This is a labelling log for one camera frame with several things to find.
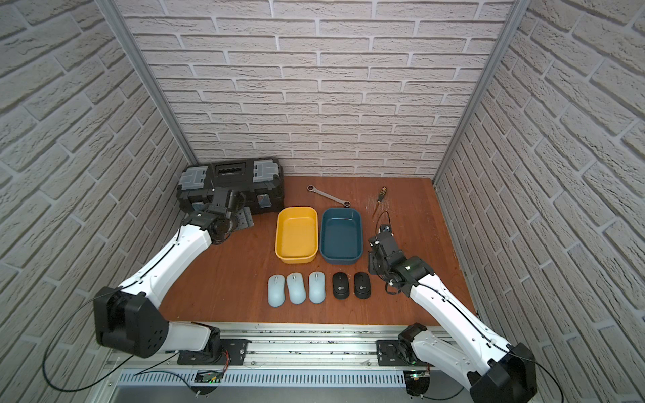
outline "screwdriver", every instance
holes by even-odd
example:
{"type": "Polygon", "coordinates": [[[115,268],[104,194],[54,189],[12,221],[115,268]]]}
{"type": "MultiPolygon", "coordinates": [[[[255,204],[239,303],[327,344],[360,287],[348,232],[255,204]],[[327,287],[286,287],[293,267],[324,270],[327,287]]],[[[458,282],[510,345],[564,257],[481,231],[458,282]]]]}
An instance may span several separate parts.
{"type": "Polygon", "coordinates": [[[381,191],[379,192],[379,200],[377,200],[377,202],[376,202],[376,207],[374,208],[374,212],[372,213],[372,218],[374,218],[374,215],[376,214],[376,210],[379,209],[379,206],[381,205],[381,202],[385,198],[385,193],[388,193],[388,189],[385,186],[383,186],[381,188],[381,191]]]}

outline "mounting plate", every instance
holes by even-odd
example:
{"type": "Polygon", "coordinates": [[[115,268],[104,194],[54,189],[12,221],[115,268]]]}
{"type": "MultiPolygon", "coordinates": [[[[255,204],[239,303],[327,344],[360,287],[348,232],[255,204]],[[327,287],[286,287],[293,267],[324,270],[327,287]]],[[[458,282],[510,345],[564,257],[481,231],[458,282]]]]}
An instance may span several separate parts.
{"type": "MultiPolygon", "coordinates": [[[[222,348],[228,351],[231,356],[229,365],[242,365],[246,356],[246,347],[249,343],[246,339],[221,339],[222,348]]],[[[177,358],[178,365],[224,365],[226,355],[222,354],[219,359],[213,361],[210,357],[204,356],[199,351],[180,351],[177,358]]]]}
{"type": "Polygon", "coordinates": [[[398,344],[398,340],[376,340],[379,367],[425,367],[428,365],[423,361],[417,361],[414,364],[403,361],[397,350],[398,344]]]}

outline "wooden surface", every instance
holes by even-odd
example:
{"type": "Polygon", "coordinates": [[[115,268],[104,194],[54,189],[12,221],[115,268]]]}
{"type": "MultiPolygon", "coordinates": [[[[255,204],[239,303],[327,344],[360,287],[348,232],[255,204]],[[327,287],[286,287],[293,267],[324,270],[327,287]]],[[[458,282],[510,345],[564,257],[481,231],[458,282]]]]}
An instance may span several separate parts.
{"type": "Polygon", "coordinates": [[[306,190],[314,185],[323,192],[349,200],[361,213],[364,251],[351,266],[331,265],[320,253],[311,263],[285,264],[275,255],[275,231],[278,213],[254,215],[255,226],[235,232],[224,244],[210,246],[172,286],[161,304],[167,320],[196,322],[279,322],[318,324],[387,324],[409,325],[419,322],[437,325],[424,309],[403,293],[388,295],[385,283],[370,275],[372,296],[358,299],[353,294],[353,275],[367,272],[368,239],[374,234],[376,218],[383,208],[392,217],[392,233],[407,257],[418,255],[441,276],[442,281],[461,302],[473,310],[466,282],[459,269],[448,229],[437,196],[429,179],[420,178],[358,178],[358,177],[286,177],[285,207],[311,206],[320,219],[329,207],[340,207],[334,201],[306,190]],[[372,211],[381,187],[388,194],[372,218],[372,211]],[[267,303],[267,282],[270,276],[300,272],[305,289],[309,274],[325,273],[326,299],[313,304],[309,298],[300,305],[286,301],[278,308],[267,303]],[[347,273],[352,293],[347,299],[334,298],[332,275],[347,273]]]}

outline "metal bracket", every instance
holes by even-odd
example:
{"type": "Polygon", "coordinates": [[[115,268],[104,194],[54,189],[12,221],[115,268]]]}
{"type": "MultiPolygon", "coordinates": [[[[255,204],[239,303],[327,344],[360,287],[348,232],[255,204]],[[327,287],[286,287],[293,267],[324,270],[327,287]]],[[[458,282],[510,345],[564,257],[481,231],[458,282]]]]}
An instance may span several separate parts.
{"type": "MultiPolygon", "coordinates": [[[[246,356],[246,347],[249,343],[246,339],[221,339],[222,349],[228,351],[231,357],[229,365],[243,365],[246,356]]],[[[177,358],[178,365],[224,365],[226,355],[222,354],[219,359],[213,361],[211,357],[199,351],[181,351],[177,358]]]]}
{"type": "Polygon", "coordinates": [[[486,89],[488,88],[488,85],[493,81],[497,67],[502,61],[502,57],[504,57],[509,44],[513,40],[513,37],[515,36],[515,33],[517,31],[517,27],[520,25],[520,22],[522,21],[522,18],[524,17],[524,14],[526,13],[526,9],[528,8],[530,2],[531,0],[517,0],[513,3],[511,9],[508,10],[508,17],[506,18],[506,22],[504,23],[502,30],[499,32],[499,36],[497,37],[495,45],[490,52],[490,56],[488,56],[488,60],[484,65],[484,70],[479,76],[479,80],[477,81],[477,84],[475,84],[473,92],[470,94],[468,104],[466,104],[464,113],[459,119],[459,123],[457,124],[457,128],[455,129],[455,133],[448,143],[446,152],[441,158],[439,167],[437,168],[437,171],[432,178],[432,183],[439,183],[439,180],[448,169],[448,165],[452,161],[452,156],[456,152],[457,145],[459,144],[461,137],[466,132],[466,127],[468,127],[470,119],[472,119],[472,117],[475,115],[475,110],[479,108],[482,99],[484,99],[484,95],[486,95],[486,89]]]}
{"type": "Polygon", "coordinates": [[[172,134],[172,137],[177,141],[177,145],[184,153],[184,156],[188,160],[189,165],[196,165],[198,163],[198,158],[193,151],[186,135],[181,129],[179,120],[175,115],[175,112],[170,107],[170,103],[166,99],[165,94],[161,90],[161,86],[157,81],[150,65],[146,61],[146,57],[143,55],[141,48],[137,44],[134,35],[132,35],[128,25],[125,22],[123,14],[119,11],[115,0],[97,0],[97,5],[105,17],[105,21],[108,23],[114,36],[119,40],[123,52],[128,56],[132,67],[141,78],[143,86],[148,90],[152,102],[155,104],[159,110],[159,114],[163,118],[164,122],[168,125],[168,129],[172,134]]]}
{"type": "Polygon", "coordinates": [[[403,361],[399,356],[398,340],[376,340],[379,367],[425,367],[428,363],[417,361],[413,364],[403,361]]]}

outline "wrench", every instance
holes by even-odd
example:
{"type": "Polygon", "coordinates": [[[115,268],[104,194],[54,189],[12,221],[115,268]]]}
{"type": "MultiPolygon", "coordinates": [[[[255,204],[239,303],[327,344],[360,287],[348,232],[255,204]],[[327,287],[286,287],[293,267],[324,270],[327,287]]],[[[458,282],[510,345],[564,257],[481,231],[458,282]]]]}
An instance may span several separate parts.
{"type": "Polygon", "coordinates": [[[341,204],[342,204],[343,206],[345,206],[345,207],[349,207],[349,206],[351,206],[351,205],[352,205],[352,204],[351,204],[350,202],[348,202],[347,200],[340,200],[340,199],[338,199],[338,198],[336,198],[336,197],[334,197],[334,196],[332,196],[332,195],[328,195],[328,194],[327,194],[327,193],[325,193],[325,192],[321,192],[320,190],[316,189],[313,185],[309,185],[309,186],[307,186],[307,190],[308,190],[309,192],[318,193],[320,196],[325,196],[327,199],[331,199],[331,200],[333,200],[333,201],[337,201],[337,202],[341,203],[341,204]]]}

